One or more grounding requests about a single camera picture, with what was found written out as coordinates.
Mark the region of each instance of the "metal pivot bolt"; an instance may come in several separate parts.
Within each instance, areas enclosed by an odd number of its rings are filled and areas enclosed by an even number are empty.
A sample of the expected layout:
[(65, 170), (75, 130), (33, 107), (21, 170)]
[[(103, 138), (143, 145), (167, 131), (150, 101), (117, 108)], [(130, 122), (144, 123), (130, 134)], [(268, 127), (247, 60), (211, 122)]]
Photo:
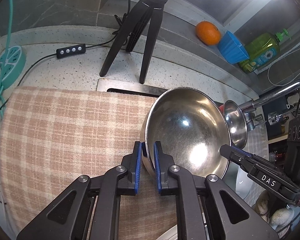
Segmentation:
[(218, 180), (218, 176), (214, 174), (210, 174), (208, 176), (208, 180), (210, 180), (211, 182), (216, 182)]
[(115, 169), (116, 169), (118, 172), (123, 172), (123, 171), (126, 170), (126, 167), (123, 166), (123, 165), (119, 165), (119, 166), (117, 166)]
[(86, 182), (86, 181), (88, 180), (88, 176), (87, 176), (87, 175), (81, 175), (81, 176), (78, 178), (78, 180), (79, 180), (80, 182)]
[(173, 172), (177, 172), (177, 171), (180, 171), (180, 167), (178, 165), (172, 165), (170, 167), (170, 170)]

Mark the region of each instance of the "green soap bottle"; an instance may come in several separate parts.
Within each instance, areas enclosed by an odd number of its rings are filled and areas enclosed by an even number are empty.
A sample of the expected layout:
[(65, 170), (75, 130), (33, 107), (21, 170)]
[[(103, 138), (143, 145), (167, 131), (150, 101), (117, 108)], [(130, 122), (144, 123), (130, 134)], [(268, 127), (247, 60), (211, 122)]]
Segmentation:
[(249, 54), (249, 59), (239, 62), (239, 66), (245, 72), (252, 72), (265, 63), (273, 61), (280, 54), (279, 43), (283, 40), (284, 35), (289, 36), (286, 29), (275, 35), (271, 33), (261, 34), (254, 41), (244, 46)]

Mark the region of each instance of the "orange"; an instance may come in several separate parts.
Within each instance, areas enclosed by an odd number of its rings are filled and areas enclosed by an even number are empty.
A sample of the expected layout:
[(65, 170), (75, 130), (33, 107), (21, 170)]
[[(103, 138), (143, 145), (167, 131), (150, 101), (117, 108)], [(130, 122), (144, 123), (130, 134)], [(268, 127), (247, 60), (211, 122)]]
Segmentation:
[(211, 22), (200, 22), (195, 27), (198, 38), (206, 45), (217, 45), (221, 40), (221, 33)]

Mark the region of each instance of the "small metal bowl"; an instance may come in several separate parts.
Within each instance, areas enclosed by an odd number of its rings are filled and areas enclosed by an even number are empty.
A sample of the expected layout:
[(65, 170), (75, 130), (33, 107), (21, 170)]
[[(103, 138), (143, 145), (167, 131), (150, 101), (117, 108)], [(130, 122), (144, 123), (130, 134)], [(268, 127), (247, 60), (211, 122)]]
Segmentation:
[(226, 101), (223, 107), (223, 115), (230, 131), (231, 140), (236, 147), (243, 149), (248, 139), (244, 116), (234, 101)]
[(228, 160), (219, 153), (222, 145), (230, 145), (226, 121), (211, 98), (196, 89), (163, 93), (143, 123), (140, 141), (146, 143), (142, 160), (153, 177), (155, 141), (161, 141), (163, 152), (192, 174), (222, 178), (228, 168)]

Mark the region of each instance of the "black tripod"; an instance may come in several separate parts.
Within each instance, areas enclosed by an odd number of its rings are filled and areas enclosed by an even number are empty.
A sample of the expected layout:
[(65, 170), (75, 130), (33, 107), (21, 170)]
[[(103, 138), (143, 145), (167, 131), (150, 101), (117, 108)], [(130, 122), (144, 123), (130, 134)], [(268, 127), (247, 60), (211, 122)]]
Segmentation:
[(141, 84), (145, 82), (155, 41), (157, 40), (162, 22), (163, 7), (167, 1), (168, 0), (140, 0), (132, 8), (131, 12), (120, 27), (118, 35), (111, 46), (105, 62), (103, 63), (100, 71), (100, 77), (104, 77), (108, 73), (112, 62), (129, 34), (130, 38), (126, 51), (131, 52), (133, 50), (141, 33), (151, 19), (139, 78), (139, 82)]

